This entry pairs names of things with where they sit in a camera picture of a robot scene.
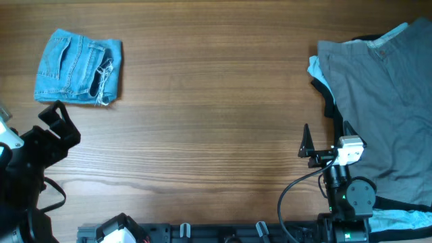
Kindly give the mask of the light blue denim jeans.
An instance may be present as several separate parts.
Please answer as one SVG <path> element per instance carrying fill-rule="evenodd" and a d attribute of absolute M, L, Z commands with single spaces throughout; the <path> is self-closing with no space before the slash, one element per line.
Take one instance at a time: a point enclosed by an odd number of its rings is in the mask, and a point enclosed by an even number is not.
<path fill-rule="evenodd" d="M 122 42 L 57 29 L 38 65 L 34 100 L 107 106 L 117 99 Z"/>

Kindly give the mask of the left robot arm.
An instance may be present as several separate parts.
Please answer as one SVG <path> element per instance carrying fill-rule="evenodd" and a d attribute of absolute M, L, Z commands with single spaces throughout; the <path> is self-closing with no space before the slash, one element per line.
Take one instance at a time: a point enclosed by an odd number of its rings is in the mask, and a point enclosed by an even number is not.
<path fill-rule="evenodd" d="M 38 198 L 47 186 L 61 195 L 64 190 L 44 172 L 65 159 L 80 143 L 81 134 L 65 105 L 55 101 L 38 117 L 48 129 L 33 126 L 19 135 L 7 126 L 9 114 L 1 110 L 1 241 L 56 242 L 47 212 L 64 205 L 61 200 L 42 209 Z"/>

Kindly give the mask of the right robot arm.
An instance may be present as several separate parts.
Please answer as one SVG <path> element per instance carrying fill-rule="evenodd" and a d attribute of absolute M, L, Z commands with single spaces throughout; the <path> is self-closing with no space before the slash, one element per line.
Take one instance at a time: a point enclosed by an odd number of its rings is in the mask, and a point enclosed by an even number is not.
<path fill-rule="evenodd" d="M 318 168 L 325 182 L 329 212 L 317 217 L 309 242 L 368 242 L 368 219 L 373 216 L 376 186 L 364 177 L 353 178 L 349 166 L 360 161 L 366 142 L 346 123 L 348 133 L 330 149 L 315 149 L 309 126 L 304 126 L 298 151 L 308 158 L 310 168 Z"/>

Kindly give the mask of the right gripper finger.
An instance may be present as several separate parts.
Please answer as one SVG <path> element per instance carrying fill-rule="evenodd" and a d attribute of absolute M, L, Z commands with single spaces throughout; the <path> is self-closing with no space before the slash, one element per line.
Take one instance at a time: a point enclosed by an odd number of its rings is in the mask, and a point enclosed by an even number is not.
<path fill-rule="evenodd" d="M 315 147 L 311 137 L 311 132 L 308 124 L 304 125 L 302 142 L 300 143 L 300 148 L 298 151 L 298 157 L 306 158 L 312 157 L 315 154 Z"/>
<path fill-rule="evenodd" d="M 351 126 L 348 120 L 343 122 L 342 128 L 343 128 L 343 136 L 358 136 L 358 133 Z"/>

